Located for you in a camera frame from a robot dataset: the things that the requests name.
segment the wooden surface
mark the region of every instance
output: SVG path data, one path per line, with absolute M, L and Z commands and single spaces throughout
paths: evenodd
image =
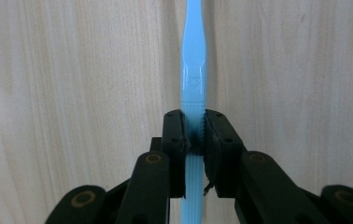
M 183 1 L 0 1 L 0 223 L 129 178 L 179 107 Z M 353 187 L 353 1 L 205 1 L 207 107 L 301 187 Z M 171 222 L 178 223 L 173 202 Z M 237 223 L 205 198 L 204 223 Z

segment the circular joint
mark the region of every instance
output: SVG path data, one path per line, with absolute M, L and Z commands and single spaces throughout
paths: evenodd
M 85 190 L 75 195 L 72 200 L 72 206 L 81 208 L 95 201 L 95 193 L 91 190 Z
M 353 193 L 348 192 L 344 189 L 339 189 L 334 193 L 334 196 L 336 199 L 350 207 L 353 207 Z
M 157 154 L 151 154 L 151 155 L 146 156 L 146 158 L 145 158 L 145 161 L 150 164 L 157 163 L 161 160 L 162 160 L 162 157 Z
M 266 158 L 258 153 L 254 153 L 254 154 L 249 155 L 249 160 L 254 163 L 258 163 L 258 164 L 266 163 Z

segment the blue object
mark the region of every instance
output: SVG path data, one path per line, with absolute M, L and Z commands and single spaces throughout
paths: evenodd
M 181 201 L 181 222 L 202 222 L 204 162 L 199 148 L 204 142 L 206 49 L 201 0 L 187 0 L 181 54 L 181 109 L 193 149 L 186 158 L 186 199 Z

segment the toothbrush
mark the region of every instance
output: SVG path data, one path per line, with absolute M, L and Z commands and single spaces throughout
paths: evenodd
M 201 0 L 187 0 L 181 53 L 181 110 L 192 149 L 186 157 L 186 198 L 181 201 L 181 223 L 202 222 L 206 49 Z

